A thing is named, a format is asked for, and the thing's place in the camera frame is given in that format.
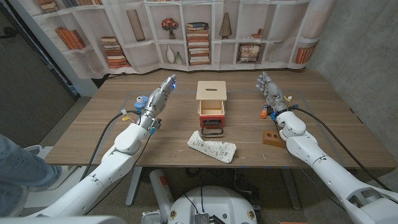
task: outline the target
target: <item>wooden table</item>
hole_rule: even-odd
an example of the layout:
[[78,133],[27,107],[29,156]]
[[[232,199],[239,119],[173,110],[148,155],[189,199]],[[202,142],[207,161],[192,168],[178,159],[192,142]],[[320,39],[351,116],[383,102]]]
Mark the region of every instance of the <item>wooden table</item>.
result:
[[[275,126],[271,118],[260,118],[266,99],[255,88],[257,76],[261,73],[259,71],[182,73],[160,70],[148,75],[108,80],[54,146],[46,157],[46,162],[87,165],[106,123],[122,108],[134,110],[137,96],[150,95],[174,73],[177,75],[177,87],[170,95],[166,109],[158,116],[162,119],[162,126],[151,137],[137,166],[297,167],[285,149],[262,144],[263,131],[275,130]],[[268,74],[286,96],[293,96],[292,104],[298,104],[318,116],[366,167],[391,169],[396,166],[392,156],[316,70],[278,70],[269,71]],[[200,129],[198,102],[195,99],[197,82],[200,80],[226,81],[226,125],[223,137],[218,140],[236,144],[238,158],[235,157],[230,164],[217,161],[187,146],[192,133]],[[347,168],[358,168],[320,124],[299,111],[295,111],[295,114],[306,123],[307,130],[317,138],[326,153]],[[110,127],[109,136],[94,164],[100,163],[102,155],[128,124],[129,121],[118,119]]]

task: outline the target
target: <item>white vase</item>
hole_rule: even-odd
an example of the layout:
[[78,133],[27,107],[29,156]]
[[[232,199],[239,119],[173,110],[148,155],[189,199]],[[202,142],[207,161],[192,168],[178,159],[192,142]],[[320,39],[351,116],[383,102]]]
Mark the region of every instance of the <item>white vase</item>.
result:
[[169,44],[167,44],[166,58],[169,61],[169,63],[175,62],[175,54],[174,51],[170,48]]
[[175,63],[177,63],[178,65],[182,65],[182,58],[180,52],[177,52],[177,56],[175,56]]

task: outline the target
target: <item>person's leg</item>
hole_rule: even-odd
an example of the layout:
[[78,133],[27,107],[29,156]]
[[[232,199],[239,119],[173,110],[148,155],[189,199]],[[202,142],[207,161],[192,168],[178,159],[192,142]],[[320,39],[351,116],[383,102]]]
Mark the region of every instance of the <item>person's leg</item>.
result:
[[60,166],[48,165],[0,134],[0,180],[3,182],[49,187],[57,181],[61,169]]
[[0,217],[21,214],[28,193],[27,187],[0,182]]

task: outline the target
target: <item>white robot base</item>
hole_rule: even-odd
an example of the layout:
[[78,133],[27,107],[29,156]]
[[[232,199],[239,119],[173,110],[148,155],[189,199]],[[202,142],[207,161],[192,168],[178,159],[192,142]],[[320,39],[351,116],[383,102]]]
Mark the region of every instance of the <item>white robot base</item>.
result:
[[257,219],[252,205],[240,194],[225,187],[203,186],[187,192],[173,203],[168,223],[255,224]]

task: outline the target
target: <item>table leg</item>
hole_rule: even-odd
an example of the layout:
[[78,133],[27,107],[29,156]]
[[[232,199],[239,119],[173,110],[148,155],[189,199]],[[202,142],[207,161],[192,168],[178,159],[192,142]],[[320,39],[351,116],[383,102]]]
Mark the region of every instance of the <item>table leg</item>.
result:
[[141,178],[142,167],[135,167],[132,171],[129,192],[126,197],[126,205],[131,206],[134,203],[138,190],[139,179]]
[[289,193],[290,201],[294,210],[301,209],[299,195],[297,194],[296,185],[293,179],[292,171],[290,169],[282,169],[282,175],[285,180],[287,192]]

